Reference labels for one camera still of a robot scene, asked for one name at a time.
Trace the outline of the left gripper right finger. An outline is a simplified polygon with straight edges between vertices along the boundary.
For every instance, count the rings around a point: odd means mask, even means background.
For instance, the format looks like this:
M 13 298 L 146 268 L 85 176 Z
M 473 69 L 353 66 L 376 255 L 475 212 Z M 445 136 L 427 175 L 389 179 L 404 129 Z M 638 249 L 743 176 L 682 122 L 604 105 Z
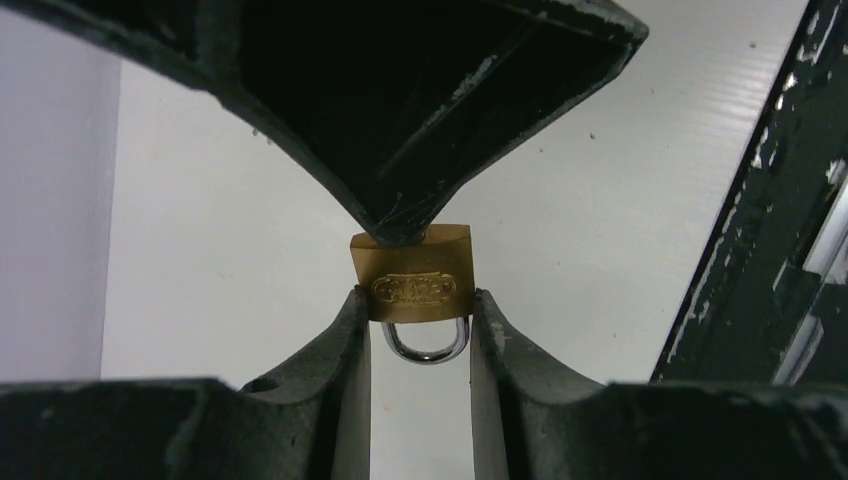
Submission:
M 843 479 L 847 392 L 831 386 L 598 383 L 478 290 L 470 345 L 479 479 Z

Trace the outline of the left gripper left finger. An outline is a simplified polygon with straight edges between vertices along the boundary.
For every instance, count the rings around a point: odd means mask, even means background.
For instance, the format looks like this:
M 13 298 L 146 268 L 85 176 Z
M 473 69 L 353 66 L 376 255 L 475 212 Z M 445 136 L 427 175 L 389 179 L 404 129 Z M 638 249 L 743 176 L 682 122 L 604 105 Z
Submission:
M 364 293 L 287 360 L 216 379 L 5 384 L 5 479 L 366 479 L 371 359 Z

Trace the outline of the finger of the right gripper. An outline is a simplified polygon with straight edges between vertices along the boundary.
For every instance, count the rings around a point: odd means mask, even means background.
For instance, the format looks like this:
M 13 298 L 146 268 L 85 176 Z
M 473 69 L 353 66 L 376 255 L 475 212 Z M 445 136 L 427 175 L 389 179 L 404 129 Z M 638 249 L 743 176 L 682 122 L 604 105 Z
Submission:
M 648 26 L 612 1 L 9 1 L 265 134 L 379 243 L 614 80 Z

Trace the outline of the small brass padlock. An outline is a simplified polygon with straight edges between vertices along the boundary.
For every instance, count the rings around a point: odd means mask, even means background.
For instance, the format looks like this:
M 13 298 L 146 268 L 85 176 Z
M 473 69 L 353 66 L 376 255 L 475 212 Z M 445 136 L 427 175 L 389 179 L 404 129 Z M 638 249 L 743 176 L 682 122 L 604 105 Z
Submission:
M 471 335 L 476 292 L 471 227 L 432 224 L 419 241 L 381 246 L 367 233 L 354 235 L 350 252 L 358 285 L 367 297 L 368 319 L 382 325 L 395 355 L 419 365 L 459 356 Z M 400 324 L 453 321 L 456 335 L 439 350 L 422 351 L 401 339 Z

